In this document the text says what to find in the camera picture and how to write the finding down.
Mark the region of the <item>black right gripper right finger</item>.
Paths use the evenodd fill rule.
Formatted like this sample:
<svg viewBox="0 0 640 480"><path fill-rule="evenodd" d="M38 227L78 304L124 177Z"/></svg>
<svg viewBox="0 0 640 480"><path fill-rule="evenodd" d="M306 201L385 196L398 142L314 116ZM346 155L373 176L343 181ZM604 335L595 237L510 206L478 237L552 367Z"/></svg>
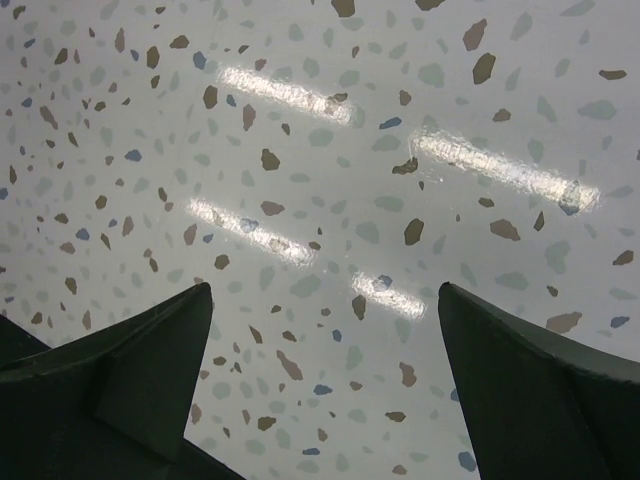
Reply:
<svg viewBox="0 0 640 480"><path fill-rule="evenodd" d="M638 363L452 283L438 316L481 478L638 478Z"/></svg>

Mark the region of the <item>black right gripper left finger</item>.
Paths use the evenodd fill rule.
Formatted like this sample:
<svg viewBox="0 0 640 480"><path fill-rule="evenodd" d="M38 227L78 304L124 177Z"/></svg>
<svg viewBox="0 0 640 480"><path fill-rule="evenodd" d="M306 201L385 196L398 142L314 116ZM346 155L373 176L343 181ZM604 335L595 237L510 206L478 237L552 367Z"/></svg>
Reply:
<svg viewBox="0 0 640 480"><path fill-rule="evenodd" d="M212 313L202 282L56 348L3 318L2 478L168 478Z"/></svg>

